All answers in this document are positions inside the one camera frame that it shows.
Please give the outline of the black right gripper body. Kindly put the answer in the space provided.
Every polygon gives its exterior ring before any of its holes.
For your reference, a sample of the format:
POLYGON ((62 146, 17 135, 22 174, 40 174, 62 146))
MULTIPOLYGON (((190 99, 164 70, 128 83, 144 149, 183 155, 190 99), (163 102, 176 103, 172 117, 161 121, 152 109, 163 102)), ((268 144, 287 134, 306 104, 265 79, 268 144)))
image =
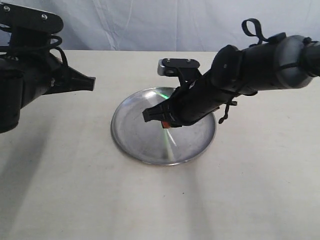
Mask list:
POLYGON ((218 85, 211 74, 196 74, 192 78, 179 76, 180 86, 168 100, 168 125, 171 127, 191 126, 209 113, 226 105, 229 110, 237 89, 228 90, 218 85))

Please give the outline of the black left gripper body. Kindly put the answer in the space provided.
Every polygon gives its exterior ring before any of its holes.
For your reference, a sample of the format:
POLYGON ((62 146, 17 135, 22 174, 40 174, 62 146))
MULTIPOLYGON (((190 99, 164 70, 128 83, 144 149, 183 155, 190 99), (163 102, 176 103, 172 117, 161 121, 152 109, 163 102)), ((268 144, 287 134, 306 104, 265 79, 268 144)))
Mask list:
POLYGON ((54 84, 65 84, 71 79, 65 57, 58 60, 50 52, 22 52, 17 58, 20 76, 14 81, 15 100, 34 100, 54 84))

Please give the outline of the right robot arm black grey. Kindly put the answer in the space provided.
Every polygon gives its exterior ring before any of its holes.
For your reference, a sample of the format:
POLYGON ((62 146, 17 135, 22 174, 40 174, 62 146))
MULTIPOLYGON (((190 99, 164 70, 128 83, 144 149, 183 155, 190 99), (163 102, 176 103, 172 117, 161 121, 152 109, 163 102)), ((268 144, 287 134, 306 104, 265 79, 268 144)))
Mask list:
POLYGON ((207 72, 199 67, 194 59, 161 59, 158 74, 177 77, 180 85, 168 99, 145 109, 144 121, 159 121, 164 128, 191 126, 221 105, 236 106, 238 96, 304 88, 320 74, 320 43, 281 33, 243 50, 227 45, 207 72))

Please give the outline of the left robot arm black grey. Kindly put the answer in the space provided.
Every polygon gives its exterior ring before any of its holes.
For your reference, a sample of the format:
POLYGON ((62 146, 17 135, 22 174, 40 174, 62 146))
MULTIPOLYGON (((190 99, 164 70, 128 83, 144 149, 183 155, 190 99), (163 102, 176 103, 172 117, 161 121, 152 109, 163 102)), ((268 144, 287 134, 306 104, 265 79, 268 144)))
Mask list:
POLYGON ((43 95, 93 91, 95 77, 64 64, 51 53, 0 56, 0 131, 14 129, 22 108, 43 95))

